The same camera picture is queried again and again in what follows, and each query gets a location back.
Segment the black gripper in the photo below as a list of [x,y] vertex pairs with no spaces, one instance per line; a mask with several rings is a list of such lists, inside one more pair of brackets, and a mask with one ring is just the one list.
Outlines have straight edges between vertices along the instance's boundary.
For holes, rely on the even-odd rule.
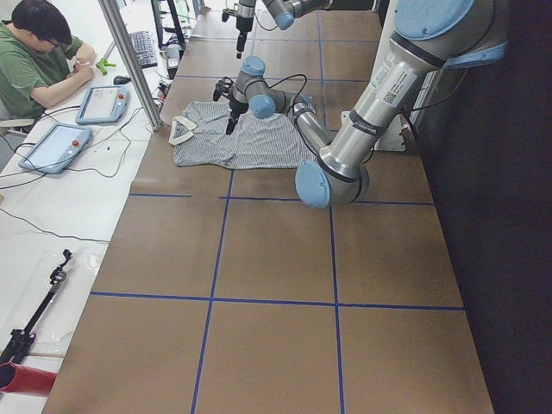
[[244,52],[247,42],[247,35],[253,29],[254,18],[251,16],[238,16],[236,17],[236,28],[239,31],[236,42],[236,58],[240,59]]
[[248,99],[246,95],[237,88],[232,88],[229,93],[229,107],[230,117],[225,131],[226,135],[231,135],[234,132],[240,115],[248,111]]

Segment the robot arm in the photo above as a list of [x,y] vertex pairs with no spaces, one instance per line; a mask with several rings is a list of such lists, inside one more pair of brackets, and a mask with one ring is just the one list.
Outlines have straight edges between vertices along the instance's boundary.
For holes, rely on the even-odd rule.
[[390,50],[336,134],[317,120],[299,93],[269,87],[265,63],[253,55],[242,62],[236,80],[217,82],[213,98],[229,100],[228,134],[247,111],[260,119],[288,116],[316,150],[316,158],[296,171],[300,199],[315,208],[350,204],[369,186],[365,159],[428,73],[489,65],[504,57],[510,5],[500,0],[396,2]]
[[[299,17],[316,10],[330,10],[335,1],[263,1],[265,8],[276,23],[277,28],[288,29]],[[256,13],[255,0],[240,0],[237,4],[223,11],[223,21],[229,17],[235,18],[238,30],[236,43],[236,58],[240,59],[245,50],[248,34],[253,30]]]

